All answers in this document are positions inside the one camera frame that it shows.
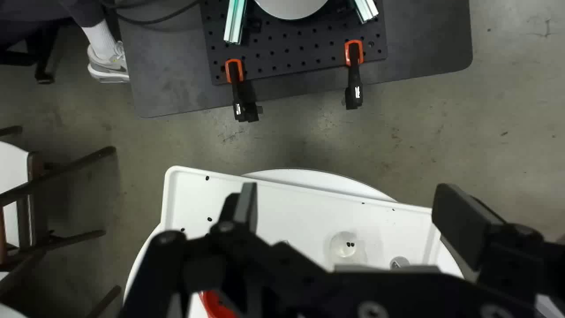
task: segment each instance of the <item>shoe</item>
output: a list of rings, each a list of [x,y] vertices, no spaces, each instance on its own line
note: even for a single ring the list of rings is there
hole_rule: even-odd
[[[91,46],[88,46],[86,54],[89,60],[88,72],[93,79],[100,83],[128,83],[121,40],[116,40],[116,51],[109,58],[96,56]]]

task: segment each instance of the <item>black pegboard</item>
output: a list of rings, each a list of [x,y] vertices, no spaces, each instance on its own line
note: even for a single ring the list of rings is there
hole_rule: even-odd
[[[246,0],[246,23],[239,46],[225,44],[224,21],[229,0],[201,0],[202,31],[213,84],[225,84],[224,62],[241,58],[246,79],[273,77],[344,65],[342,44],[361,39],[365,62],[386,58],[384,9],[359,24],[349,0],[328,0],[314,16],[280,21]]]

